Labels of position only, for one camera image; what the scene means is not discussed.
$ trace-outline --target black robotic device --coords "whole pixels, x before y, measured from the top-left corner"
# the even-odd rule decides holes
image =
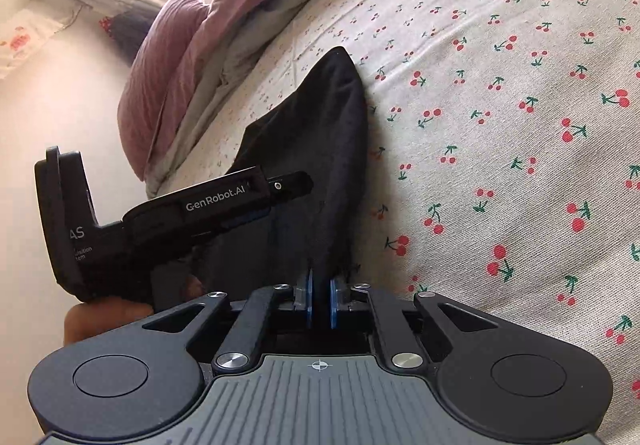
[[[66,291],[154,302],[155,266],[308,194],[312,182],[252,168],[105,227],[79,153],[49,149],[36,186]],[[40,444],[600,443],[612,381],[583,349],[432,291],[402,301],[341,277],[323,311],[312,276],[244,301],[211,292],[53,352],[28,385]],[[316,317],[331,329],[314,329]]]

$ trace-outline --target pink blanket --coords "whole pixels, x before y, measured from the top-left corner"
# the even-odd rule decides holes
[[[148,126],[149,118],[146,119],[146,122],[137,122],[136,137],[138,142],[135,148],[128,148],[124,142],[125,139],[130,137],[127,137],[126,133],[122,132],[124,125],[122,117],[129,114],[129,108],[124,106],[124,104],[131,104],[136,100],[139,101],[141,98],[135,96],[135,89],[127,86],[125,95],[123,95],[120,101],[118,116],[125,153],[139,178],[143,179],[146,177],[146,174],[152,168],[153,164],[161,159],[171,146],[175,138],[175,133],[184,118],[191,98],[202,77],[202,71],[207,62],[207,57],[216,49],[222,38],[236,22],[263,1],[264,0],[212,1],[209,15],[200,24],[200,27],[191,38],[184,55],[168,81],[167,87],[159,90],[160,93],[157,101],[152,104],[145,104],[145,115],[147,117],[151,115],[152,118],[157,119],[157,121],[154,122],[156,128],[153,133],[150,131],[143,133],[140,130],[140,125]],[[126,124],[131,125],[132,119],[129,118]],[[134,154],[140,153],[145,146],[150,149],[146,154]]]

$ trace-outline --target bed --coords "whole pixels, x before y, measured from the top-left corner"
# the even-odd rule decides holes
[[[224,174],[345,47],[370,120],[358,280],[594,353],[614,380],[600,438],[640,443],[638,29],[640,0],[311,0],[160,193]]]

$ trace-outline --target red cherry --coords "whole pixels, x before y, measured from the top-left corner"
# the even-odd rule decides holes
[[[585,222],[582,218],[574,218],[574,221],[571,223],[572,229],[574,232],[580,232],[584,228]]]
[[[487,273],[493,276],[498,275],[499,268],[500,268],[500,265],[498,263],[489,263],[488,265],[486,265]]]
[[[502,245],[495,245],[494,247],[494,256],[496,259],[504,259],[505,255],[507,255],[507,249]]]

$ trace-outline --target gray ribbed panel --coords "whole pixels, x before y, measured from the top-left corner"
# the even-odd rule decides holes
[[[265,357],[240,377],[216,380],[185,420],[136,445],[498,445],[460,425],[424,381],[376,359]],[[564,445],[598,445],[584,436]],[[50,437],[41,445],[64,445]]]

